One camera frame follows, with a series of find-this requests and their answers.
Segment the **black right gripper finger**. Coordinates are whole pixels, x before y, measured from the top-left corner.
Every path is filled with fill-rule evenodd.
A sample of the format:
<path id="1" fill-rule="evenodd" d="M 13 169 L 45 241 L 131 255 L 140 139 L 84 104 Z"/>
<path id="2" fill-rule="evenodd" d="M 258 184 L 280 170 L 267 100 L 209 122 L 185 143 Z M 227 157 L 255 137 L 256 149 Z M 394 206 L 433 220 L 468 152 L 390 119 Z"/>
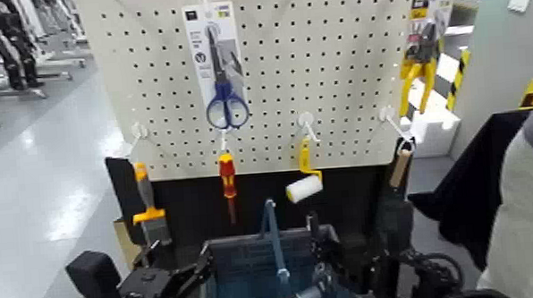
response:
<path id="1" fill-rule="evenodd" d="M 321 226 L 318 231 L 320 259 L 326 261 L 344 260 L 345 252 L 343 244 L 340 243 L 334 227 Z"/>
<path id="2" fill-rule="evenodd" d="M 351 290 L 351 282 L 349 281 L 346 268 L 339 262 L 326 262 L 326 273 L 329 282 L 332 284 L 333 295 L 338 298 L 349 298 L 354 295 Z"/>

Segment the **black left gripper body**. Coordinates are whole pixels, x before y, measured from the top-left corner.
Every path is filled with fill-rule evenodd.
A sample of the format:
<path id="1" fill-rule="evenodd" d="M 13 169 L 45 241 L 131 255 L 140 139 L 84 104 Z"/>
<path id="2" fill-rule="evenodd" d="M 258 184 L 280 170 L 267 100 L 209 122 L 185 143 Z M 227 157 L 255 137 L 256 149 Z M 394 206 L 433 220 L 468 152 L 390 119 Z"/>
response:
<path id="1" fill-rule="evenodd" d="M 171 298 L 173 276 L 170 270 L 140 268 L 132 271 L 118 289 L 122 298 Z"/>

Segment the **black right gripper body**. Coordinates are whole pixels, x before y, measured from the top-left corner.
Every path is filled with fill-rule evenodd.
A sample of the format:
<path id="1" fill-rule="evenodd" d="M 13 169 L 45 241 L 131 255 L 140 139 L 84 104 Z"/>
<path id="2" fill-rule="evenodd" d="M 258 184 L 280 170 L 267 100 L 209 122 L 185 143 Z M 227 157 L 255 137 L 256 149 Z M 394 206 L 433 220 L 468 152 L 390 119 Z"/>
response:
<path id="1" fill-rule="evenodd" d="M 378 231 L 370 234 L 348 234 L 344 241 L 346 268 L 352 290 L 359 295 L 384 298 L 381 287 L 382 236 Z"/>

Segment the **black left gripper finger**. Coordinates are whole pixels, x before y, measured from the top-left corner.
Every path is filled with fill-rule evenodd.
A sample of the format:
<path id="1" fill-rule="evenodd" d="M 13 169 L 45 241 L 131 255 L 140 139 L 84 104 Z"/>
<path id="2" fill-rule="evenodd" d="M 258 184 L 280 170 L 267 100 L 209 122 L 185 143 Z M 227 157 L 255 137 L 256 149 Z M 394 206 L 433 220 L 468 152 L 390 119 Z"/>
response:
<path id="1" fill-rule="evenodd" d="M 205 249 L 199 254 L 195 263 L 178 268 L 170 275 L 176 295 L 190 294 L 212 277 L 210 250 Z"/>
<path id="2" fill-rule="evenodd" d="M 140 253 L 132 260 L 132 269 L 151 268 L 161 248 L 161 241 L 156 240 L 149 246 L 143 246 Z"/>

